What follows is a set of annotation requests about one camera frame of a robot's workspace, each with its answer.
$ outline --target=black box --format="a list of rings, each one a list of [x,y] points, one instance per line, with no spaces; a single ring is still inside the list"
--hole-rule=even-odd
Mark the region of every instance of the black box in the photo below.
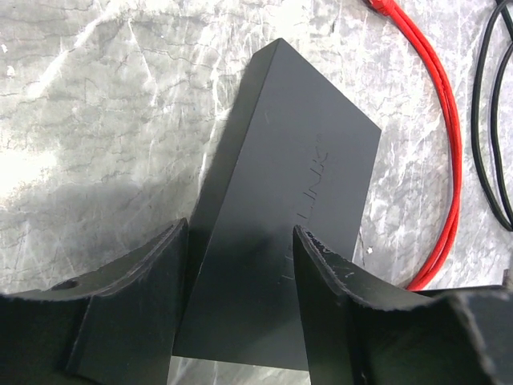
[[[293,226],[353,257],[379,136],[283,39],[252,57],[192,216],[174,355],[308,370]]]

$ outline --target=red wire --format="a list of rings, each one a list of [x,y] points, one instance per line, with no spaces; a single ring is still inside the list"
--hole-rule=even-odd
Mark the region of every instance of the red wire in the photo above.
[[[453,194],[449,214],[443,226],[442,233],[430,256],[418,271],[408,290],[422,290],[442,268],[456,238],[459,222],[459,206],[462,190],[462,139],[459,127],[458,109],[452,93],[447,74],[440,59],[434,52],[426,37],[408,18],[394,0],[368,0],[370,5],[379,13],[392,19],[399,30],[406,36],[418,52],[427,70],[430,72],[436,88],[443,117],[446,122],[447,136],[450,143],[451,163],[453,169]]]

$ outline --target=screw hole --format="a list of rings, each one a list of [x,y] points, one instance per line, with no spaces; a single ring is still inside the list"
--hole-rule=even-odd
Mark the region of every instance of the screw hole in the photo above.
[[[79,285],[79,282],[75,279],[68,279],[67,281],[58,283],[57,285],[53,286],[51,288],[52,291],[56,290],[66,290],[66,289],[73,289],[74,287],[77,287]]]

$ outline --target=cable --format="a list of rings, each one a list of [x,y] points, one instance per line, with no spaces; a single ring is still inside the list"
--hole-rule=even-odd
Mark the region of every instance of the cable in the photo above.
[[[472,154],[474,156],[475,168],[479,177],[479,182],[485,193],[485,196],[490,205],[491,211],[497,218],[497,221],[507,231],[513,231],[513,210],[509,197],[507,195],[506,183],[504,181],[503,160],[499,146],[498,134],[498,113],[499,113],[499,95],[500,88],[503,82],[504,72],[506,71],[507,63],[513,53],[513,43],[509,46],[503,60],[500,63],[499,71],[495,77],[494,90],[491,98],[491,117],[490,117],[490,134],[491,134],[491,148],[494,158],[495,175],[497,176],[497,184],[499,186],[499,195],[503,204],[501,209],[499,202],[495,198],[495,194],[488,181],[487,173],[483,165],[483,158],[481,156],[481,147],[479,145],[479,101],[481,99],[481,86],[483,82],[484,65],[487,59],[488,47],[490,46],[491,34],[494,30],[495,22],[500,14],[502,14],[504,22],[506,23],[507,30],[513,41],[513,21],[507,10],[507,4],[513,0],[496,0],[497,7],[490,16],[487,28],[483,36],[483,43],[481,44],[481,51],[479,52],[478,65],[475,72],[474,90],[472,91],[472,109],[471,109],[471,143]]]
[[[449,214],[443,226],[442,233],[433,248],[430,256],[407,286],[408,290],[423,289],[442,268],[454,244],[459,222],[459,206],[462,189],[462,140],[459,127],[458,109],[452,93],[447,74],[443,69],[440,59],[434,52],[426,37],[408,18],[404,11],[394,0],[366,0],[366,3],[374,10],[392,19],[398,29],[410,41],[418,52],[427,70],[430,72],[436,88],[443,117],[446,122],[447,137],[450,143],[451,164],[453,168],[453,194]]]

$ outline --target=scratched metal surface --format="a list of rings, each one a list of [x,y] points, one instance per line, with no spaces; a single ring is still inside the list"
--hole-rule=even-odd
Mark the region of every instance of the scratched metal surface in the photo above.
[[[513,242],[487,207],[469,135],[475,56],[494,2],[399,3],[446,66],[462,123],[461,225],[432,287],[499,283]],[[361,0],[3,0],[0,290],[94,270],[188,216],[244,65],[278,37],[382,128],[355,261],[395,284],[411,278],[448,207],[446,133],[420,59]],[[506,45],[501,24],[490,64]],[[487,68],[485,94],[495,73]],[[500,115],[505,164],[512,99],[513,66]],[[223,365],[180,361],[171,382],[285,383],[283,373],[308,382]],[[200,372],[209,375],[187,380]]]

